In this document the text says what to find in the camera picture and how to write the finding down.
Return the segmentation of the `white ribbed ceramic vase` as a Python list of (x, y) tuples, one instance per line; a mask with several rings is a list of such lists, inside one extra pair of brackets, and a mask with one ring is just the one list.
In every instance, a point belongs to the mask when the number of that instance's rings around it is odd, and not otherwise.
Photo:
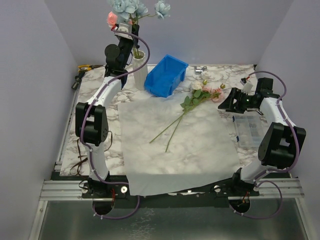
[[(147, 58), (146, 54), (143, 51), (139, 50), (138, 53), (139, 53), (139, 57), (136, 58), (134, 56), (132, 60), (132, 68), (134, 70), (142, 66)], [(148, 75), (147, 65), (144, 65), (144, 67), (140, 68), (138, 71), (135, 71), (133, 73), (135, 87), (138, 90), (143, 91), (145, 89), (145, 81), (146, 81), (147, 75)]]

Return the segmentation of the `cream rose stem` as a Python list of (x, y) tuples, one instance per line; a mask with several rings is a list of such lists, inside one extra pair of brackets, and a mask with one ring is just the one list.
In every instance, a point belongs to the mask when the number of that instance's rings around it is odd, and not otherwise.
[(183, 117), (190, 112), (191, 110), (193, 110), (195, 107), (197, 107), (200, 103), (202, 103), (204, 100), (207, 100), (208, 98), (211, 97), (211, 91), (207, 91), (205, 90), (205, 87), (207, 86), (208, 81), (207, 80), (203, 80), (202, 82), (195, 82), (192, 84), (191, 86), (191, 96), (187, 95), (184, 98), (184, 101), (180, 104), (181, 108), (182, 108), (182, 114), (175, 119), (171, 124), (169, 124), (166, 128), (164, 128), (158, 135), (156, 135), (149, 143), (151, 144), (152, 142), (154, 142), (158, 137), (160, 137), (167, 129), (169, 129), (173, 124), (176, 124), (175, 129), (173, 130), (173, 133), (171, 134), (171, 137), (167, 143), (167, 148), (166, 151), (169, 147), (169, 144), (181, 122), (181, 120), (183, 119)]

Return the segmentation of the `blue plastic bin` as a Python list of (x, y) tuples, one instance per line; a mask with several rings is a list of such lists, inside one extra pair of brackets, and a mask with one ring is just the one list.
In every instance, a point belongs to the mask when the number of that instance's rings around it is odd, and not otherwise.
[(156, 97), (167, 98), (173, 94), (186, 76), (189, 65), (171, 55), (166, 55), (147, 75), (144, 88)]

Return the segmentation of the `white wrapping paper sheet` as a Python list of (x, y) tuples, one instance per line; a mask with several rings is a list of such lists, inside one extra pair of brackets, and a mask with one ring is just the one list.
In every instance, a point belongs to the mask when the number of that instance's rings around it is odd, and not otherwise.
[(217, 105), (208, 100), (174, 123), (185, 94), (120, 103), (118, 114), (124, 167), (132, 195), (152, 196), (227, 179), (240, 159)]

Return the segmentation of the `blue flower stem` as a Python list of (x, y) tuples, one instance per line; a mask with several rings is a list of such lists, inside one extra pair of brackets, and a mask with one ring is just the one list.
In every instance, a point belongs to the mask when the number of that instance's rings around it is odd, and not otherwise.
[(159, 0), (154, 5), (154, 14), (148, 13), (148, 8), (140, 0), (110, 0), (111, 12), (118, 17), (117, 24), (128, 23), (137, 24), (145, 17), (165, 19), (170, 16), (171, 5), (164, 0)]

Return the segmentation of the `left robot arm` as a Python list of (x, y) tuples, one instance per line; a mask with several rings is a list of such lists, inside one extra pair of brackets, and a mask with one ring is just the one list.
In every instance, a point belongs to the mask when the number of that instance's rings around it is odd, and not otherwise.
[(105, 74), (102, 85), (87, 101), (75, 106), (75, 134), (84, 146), (89, 162), (88, 186), (101, 198), (107, 197), (114, 181), (105, 160), (105, 140), (109, 134), (107, 107), (127, 82), (125, 69), (133, 47), (141, 41), (136, 23), (117, 23), (111, 28), (119, 40), (105, 50)]

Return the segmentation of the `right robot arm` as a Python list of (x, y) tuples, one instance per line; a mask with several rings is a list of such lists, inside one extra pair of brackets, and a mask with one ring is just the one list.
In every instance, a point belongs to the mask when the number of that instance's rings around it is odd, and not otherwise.
[(218, 109), (237, 114), (256, 109), (269, 125), (259, 145), (257, 159), (233, 174), (230, 191), (234, 195), (243, 195), (248, 187), (270, 173), (285, 173), (295, 166), (307, 133), (288, 117), (283, 109), (282, 96), (273, 92), (273, 79), (258, 79), (253, 95), (233, 87)]

